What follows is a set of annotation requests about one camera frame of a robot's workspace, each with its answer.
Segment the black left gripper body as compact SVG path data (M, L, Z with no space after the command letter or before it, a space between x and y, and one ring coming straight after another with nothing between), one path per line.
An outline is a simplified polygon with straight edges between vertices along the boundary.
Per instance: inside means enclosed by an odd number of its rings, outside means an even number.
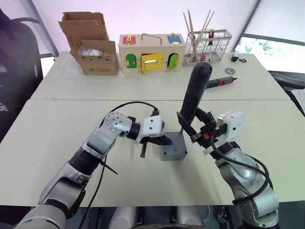
M142 144L142 150L141 150L140 157L145 157L147 144L148 143L156 144L156 141L157 141L157 137L146 136L146 137L142 138L140 141L140 143Z

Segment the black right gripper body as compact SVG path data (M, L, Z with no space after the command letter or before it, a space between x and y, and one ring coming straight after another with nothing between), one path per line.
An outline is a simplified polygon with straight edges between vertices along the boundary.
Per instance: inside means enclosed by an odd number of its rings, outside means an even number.
M226 124L216 126L216 122L210 122L205 126L200 128L200 132L191 136L192 143L198 143L202 147L210 147L211 137L214 136L214 139L224 135L226 133Z

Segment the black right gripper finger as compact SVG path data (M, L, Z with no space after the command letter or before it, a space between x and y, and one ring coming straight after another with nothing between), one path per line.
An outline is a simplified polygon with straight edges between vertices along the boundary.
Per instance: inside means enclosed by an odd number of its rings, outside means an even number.
M199 107L197 107L196 109L196 117L204 124L209 124L212 121L212 118L205 111L201 110Z
M182 130L184 130L188 134L188 136L191 139L191 142L192 143L196 142L194 135L196 135L197 132L191 127L191 125L179 112L177 112L177 117L178 117L178 122L182 127Z

